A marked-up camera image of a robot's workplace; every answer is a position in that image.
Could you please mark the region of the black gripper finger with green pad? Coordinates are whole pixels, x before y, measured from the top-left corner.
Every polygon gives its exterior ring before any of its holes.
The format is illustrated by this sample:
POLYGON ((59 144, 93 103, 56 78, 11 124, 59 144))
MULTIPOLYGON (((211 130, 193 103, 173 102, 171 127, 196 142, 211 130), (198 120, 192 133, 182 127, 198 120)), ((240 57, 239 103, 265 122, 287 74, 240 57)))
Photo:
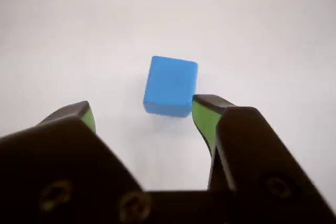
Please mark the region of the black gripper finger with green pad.
POLYGON ((1 138, 1 223, 143 223, 151 209, 87 101, 1 138))
POLYGON ((209 189, 227 189, 229 223, 335 223, 307 173, 254 107, 193 96, 192 118, 212 157, 209 189))

